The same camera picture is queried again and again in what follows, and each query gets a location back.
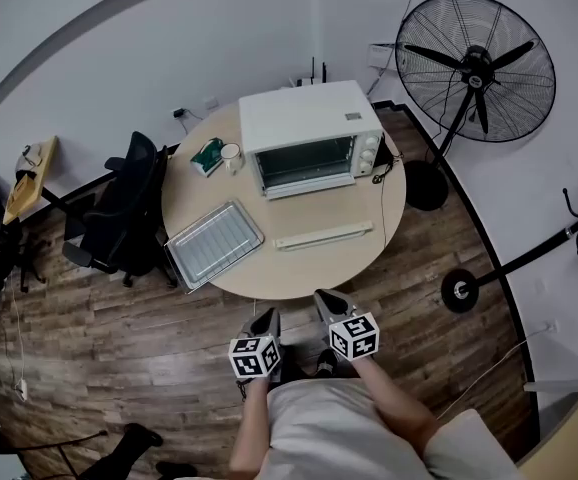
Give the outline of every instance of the black fan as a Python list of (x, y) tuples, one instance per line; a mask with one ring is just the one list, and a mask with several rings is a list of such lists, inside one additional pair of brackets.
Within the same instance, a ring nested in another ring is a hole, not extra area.
[(411, 99), (447, 135), (432, 164), (405, 164), (407, 202), (434, 210), (448, 186), (437, 170), (453, 137), (517, 140), (538, 128), (556, 94), (556, 75), (536, 31), (494, 0), (427, 0), (400, 26), (398, 73)]

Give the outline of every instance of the wooden floor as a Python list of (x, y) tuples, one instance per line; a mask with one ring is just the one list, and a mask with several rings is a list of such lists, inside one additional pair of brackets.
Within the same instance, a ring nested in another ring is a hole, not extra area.
[[(425, 144), (404, 113), (380, 112), (407, 159)], [(0, 422), (16, 446), (74, 439), (100, 429), (109, 437), (67, 451), (78, 471), (111, 451), (123, 425), (139, 422), (165, 444), (136, 463), (131, 478), (157, 478), (154, 465), (170, 459), (225, 474), (242, 402), (226, 356), (227, 343), (252, 314), (252, 301), (207, 285), (185, 296), (167, 288), (156, 272), (136, 279), (77, 268), (61, 255), (63, 218), (52, 212), (34, 232), (51, 242), (38, 261), (46, 285), (17, 289), (29, 400), (11, 389), (12, 371), (0, 326)], [(464, 206), (454, 191), (445, 206), (424, 213), (407, 207), (385, 252), (341, 287), (371, 310), (380, 325), (376, 360), (404, 388), (440, 414), (482, 372), (517, 343), (498, 283), (485, 287), (477, 307), (458, 316), (446, 310), (443, 275), (464, 265), (491, 268)], [(324, 347), (312, 299), (258, 302), (282, 315), (285, 344), (298, 345), (301, 361), (314, 368)], [(1, 304), (9, 356), (20, 375), (20, 345), (11, 288)], [(519, 353), (472, 390), (452, 414), (475, 407), (514, 459), (535, 443), (529, 396)], [(54, 452), (25, 452), (36, 478), (67, 473)]]

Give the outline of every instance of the black and white cube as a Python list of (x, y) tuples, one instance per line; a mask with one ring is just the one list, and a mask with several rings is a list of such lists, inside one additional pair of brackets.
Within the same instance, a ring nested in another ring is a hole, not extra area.
[(380, 329), (371, 313), (329, 326), (329, 346), (349, 361), (375, 353), (379, 343)]
[(278, 344), (273, 336), (231, 340), (229, 360), (239, 379), (267, 377), (280, 362)]

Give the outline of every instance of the fan pole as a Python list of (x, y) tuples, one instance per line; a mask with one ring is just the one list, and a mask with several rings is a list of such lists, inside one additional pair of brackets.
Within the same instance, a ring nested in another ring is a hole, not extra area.
[(445, 306), (454, 313), (465, 313), (472, 309), (478, 301), (481, 286), (500, 279), (507, 274), (528, 265), (529, 263), (550, 253), (557, 247), (573, 238), (578, 233), (578, 221), (572, 226), (558, 231), (540, 245), (530, 251), (501, 266), (498, 270), (492, 270), (488, 274), (476, 278), (471, 272), (464, 269), (452, 270), (442, 280), (440, 292)]
[(458, 126), (467, 113), (469, 103), (473, 98), (474, 89), (467, 86), (467, 94), (462, 100), (460, 109), (454, 117), (449, 131), (442, 141), (442, 145), (436, 153), (431, 164), (423, 160), (411, 160), (405, 163), (405, 177), (407, 179), (407, 203), (409, 206), (423, 211), (432, 211), (440, 208), (449, 196), (449, 185), (447, 179), (438, 170), (440, 159), (451, 143), (451, 139), (456, 135)]

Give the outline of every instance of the baking tray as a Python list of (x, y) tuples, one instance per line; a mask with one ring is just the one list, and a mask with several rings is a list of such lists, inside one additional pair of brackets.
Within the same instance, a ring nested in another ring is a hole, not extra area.
[(192, 292), (254, 252), (264, 236), (239, 201), (228, 201), (166, 244), (180, 281)]

